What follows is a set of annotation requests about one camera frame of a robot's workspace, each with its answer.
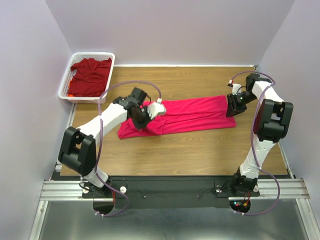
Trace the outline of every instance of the dark red fabric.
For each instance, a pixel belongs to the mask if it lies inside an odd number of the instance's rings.
[[[184,133],[208,129],[233,128],[236,121],[226,117],[226,96],[211,96],[175,101],[162,101],[166,114],[157,116],[146,128],[137,130],[131,119],[123,122],[118,131],[120,139]]]
[[[68,95],[75,97],[99,97],[106,89],[112,59],[97,61],[83,59],[71,67],[76,70],[70,82]]]

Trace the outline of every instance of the white basket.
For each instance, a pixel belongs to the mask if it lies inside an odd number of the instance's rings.
[[[94,58],[97,61],[103,61],[107,59],[112,59],[111,67],[110,67],[110,73],[108,77],[108,81],[106,83],[105,89],[109,88],[110,80],[111,80],[111,75],[112,71],[114,69],[114,63],[115,63],[115,55],[111,52],[76,52],[75,54],[72,55],[70,62],[68,66],[66,67],[66,70],[63,75],[62,82],[60,84],[58,96],[61,99],[67,99],[72,103],[75,104],[97,104],[98,103],[98,96],[90,96],[90,97],[85,97],[85,96],[68,96],[68,90],[69,90],[69,83],[72,79],[72,77],[76,74],[75,71],[71,71],[70,68],[72,67],[73,64],[79,63],[82,61],[82,59],[89,59],[89,58]],[[104,104],[106,102],[106,97],[107,93],[103,96],[101,99],[101,103]]]

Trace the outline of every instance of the wooden tabletop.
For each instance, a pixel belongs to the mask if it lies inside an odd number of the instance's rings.
[[[227,95],[229,79],[251,67],[116,67],[110,85],[123,81],[142,80],[156,84],[163,100],[180,100]],[[248,74],[235,79],[245,84]],[[115,98],[128,96],[133,87],[147,92],[153,100],[158,97],[152,86],[129,84],[113,89],[102,105],[106,109]],[[250,149],[250,129],[257,101],[247,105],[246,112],[235,116],[236,127],[184,132],[120,140],[117,126],[103,138],[99,167],[108,175],[177,176],[232,175],[245,160]],[[78,104],[72,126],[81,126],[98,115],[96,104]],[[273,174],[287,174],[276,145],[268,154],[263,169]],[[62,167],[62,176],[77,175]]]

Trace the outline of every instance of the dark gray panel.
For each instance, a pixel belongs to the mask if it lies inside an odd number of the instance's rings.
[[[274,200],[252,201],[251,212]],[[51,202],[41,240],[307,240],[296,200],[283,199],[269,213],[240,216],[231,209],[128,209],[101,218],[92,202]]]

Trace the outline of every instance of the folded pink cloth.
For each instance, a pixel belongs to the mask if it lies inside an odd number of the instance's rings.
[[[166,108],[146,128],[137,130],[131,119],[123,122],[118,131],[120,139],[184,133],[208,129],[234,128],[236,121],[226,117],[226,96],[210,96],[184,100],[162,101]]]

